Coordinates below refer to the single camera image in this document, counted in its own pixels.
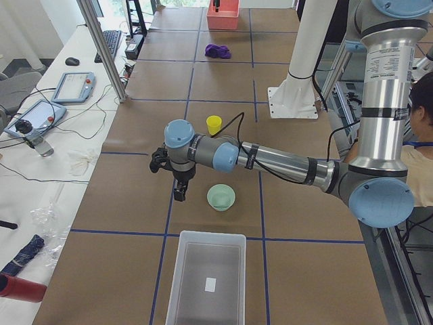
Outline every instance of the computer mouse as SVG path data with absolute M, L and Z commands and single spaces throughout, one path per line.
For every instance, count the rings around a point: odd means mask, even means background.
M 69 57 L 65 60 L 65 64 L 67 66 L 78 66 L 80 65 L 80 60 L 73 57 Z

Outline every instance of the light green bowl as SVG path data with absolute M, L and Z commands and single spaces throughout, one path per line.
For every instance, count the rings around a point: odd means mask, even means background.
M 213 185 L 208 191 L 208 202 L 217 211 L 226 211 L 236 199 L 235 191 L 228 185 Z

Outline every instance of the person's hair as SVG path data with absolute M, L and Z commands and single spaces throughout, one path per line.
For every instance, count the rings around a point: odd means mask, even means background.
M 430 124 L 433 125 L 433 72 L 429 72 L 413 84 L 411 99 L 412 110 L 423 106 L 430 118 Z

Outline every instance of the red box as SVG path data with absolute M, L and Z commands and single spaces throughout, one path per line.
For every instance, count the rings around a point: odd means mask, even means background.
M 220 0 L 219 11 L 215 12 L 213 0 L 210 0 L 208 14 L 209 29 L 236 30 L 239 18 L 239 0 Z

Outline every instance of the white table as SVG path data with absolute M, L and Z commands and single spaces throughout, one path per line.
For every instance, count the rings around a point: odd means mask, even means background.
M 126 24 L 121 24 L 121 20 L 102 20 L 101 26 L 103 29 L 120 29 L 121 26 L 126 27 Z M 122 71 L 124 63 L 127 61 L 124 57 L 125 48 L 124 34 L 115 59 L 119 72 Z M 68 152 L 71 150 L 82 152 L 94 150 L 99 154 L 119 104 L 113 88 L 106 88 L 107 85 L 110 85 L 110 80 L 105 72 L 104 65 L 93 62 L 95 54 L 96 48 L 87 27 L 78 26 L 76 32 L 71 36 L 63 50 L 61 50 L 48 71 L 39 81 L 37 89 L 56 87 L 64 72 L 94 72 L 96 83 L 91 97 L 83 104 L 67 106 L 68 111 L 63 119 L 65 120 L 82 113 L 101 97 L 104 89 L 108 90 L 106 96 L 99 102 L 99 107 L 106 112 L 106 120 L 104 126 L 96 136 L 92 139 L 83 139 L 75 133 L 62 133 L 57 129 L 53 129 L 45 134 L 45 139 L 55 150 L 50 157 L 43 158 L 38 155 L 36 150 L 30 149 L 26 144 L 20 144 L 0 149 L 0 153 L 3 155 L 0 163 L 20 172 L 28 178 L 90 180 L 94 168 L 93 165 L 89 165 L 89 168 L 82 176 L 77 177 L 70 174 L 70 164 L 72 161 L 69 158 Z M 78 58 L 80 65 L 65 65 L 65 59 L 70 56 Z M 50 99 L 53 92 L 46 91 L 44 94 Z M 20 112 L 24 112 L 42 98 L 43 96 L 40 94 L 31 96 L 25 101 Z M 76 118 L 66 121 L 60 127 L 75 130 L 85 137 L 90 137 L 99 129 L 103 119 L 104 113 L 94 106 Z M 6 139 L 10 139 L 10 136 L 3 133 L 0 136 L 0 141 Z M 14 143 L 17 143 L 16 140 L 0 142 L 0 147 Z M 15 257 L 18 251 L 30 241 L 34 234 L 41 233 L 41 226 L 37 226 L 32 222 L 30 212 L 38 208 L 48 207 L 53 201 L 55 201 L 55 216 L 57 218 L 55 228 L 61 236 L 46 240 L 44 249 L 47 250 L 47 246 L 53 248 L 58 244 L 62 244 L 64 236 L 68 233 L 68 227 L 75 218 L 87 184 L 27 181 L 23 177 L 4 169 L 2 166 L 0 166 L 0 178 L 0 220 L 18 224 L 18 229 L 16 230 L 0 227 L 1 269 Z M 42 250 L 18 274 L 18 277 L 48 285 L 55 266 L 46 266 L 52 261 L 50 258 Z M 39 306 L 40 303 L 28 303 L 0 298 L 0 324 L 31 324 Z

